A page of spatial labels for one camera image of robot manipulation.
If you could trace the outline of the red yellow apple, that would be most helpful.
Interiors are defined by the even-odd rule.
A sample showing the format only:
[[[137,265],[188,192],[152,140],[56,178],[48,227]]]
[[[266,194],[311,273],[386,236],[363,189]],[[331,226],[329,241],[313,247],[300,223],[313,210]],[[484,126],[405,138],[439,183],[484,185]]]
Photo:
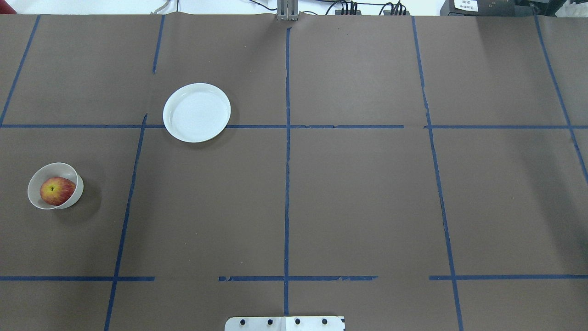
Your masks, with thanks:
[[[41,199],[52,206],[63,205],[72,197],[76,183],[64,177],[51,177],[40,187]]]

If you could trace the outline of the white round plate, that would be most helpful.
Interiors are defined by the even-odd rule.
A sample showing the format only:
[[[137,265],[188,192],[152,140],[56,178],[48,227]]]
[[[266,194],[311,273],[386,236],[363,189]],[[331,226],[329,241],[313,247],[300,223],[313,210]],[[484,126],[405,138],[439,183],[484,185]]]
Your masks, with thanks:
[[[174,138],[201,143],[219,135],[231,117],[228,96],[220,88],[196,82],[173,92],[164,104],[164,127]]]

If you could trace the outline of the white mounting plate with bolts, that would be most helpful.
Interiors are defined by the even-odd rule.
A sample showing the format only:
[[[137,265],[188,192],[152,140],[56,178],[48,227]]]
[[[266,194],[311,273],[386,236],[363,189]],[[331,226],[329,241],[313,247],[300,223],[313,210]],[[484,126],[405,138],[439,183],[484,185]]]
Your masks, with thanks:
[[[345,331],[339,316],[265,316],[227,319],[225,331]]]

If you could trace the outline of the white bowl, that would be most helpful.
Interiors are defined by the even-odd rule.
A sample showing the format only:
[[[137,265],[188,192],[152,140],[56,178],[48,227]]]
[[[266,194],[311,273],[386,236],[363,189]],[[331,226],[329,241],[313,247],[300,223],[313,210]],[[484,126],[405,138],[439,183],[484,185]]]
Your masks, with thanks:
[[[71,198],[63,205],[52,206],[44,202],[40,197],[40,187],[44,181],[51,177],[64,177],[76,183],[76,189]],[[84,190],[84,182],[81,176],[67,163],[51,163],[40,168],[28,183],[28,199],[35,207],[42,210],[66,209],[74,205],[81,197]]]

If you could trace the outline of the aluminium frame post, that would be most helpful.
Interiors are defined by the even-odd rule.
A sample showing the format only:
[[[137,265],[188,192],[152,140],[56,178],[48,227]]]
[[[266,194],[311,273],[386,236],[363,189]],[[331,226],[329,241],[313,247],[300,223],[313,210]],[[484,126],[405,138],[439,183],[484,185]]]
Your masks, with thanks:
[[[300,17],[298,3],[298,0],[277,0],[277,20],[298,21]]]

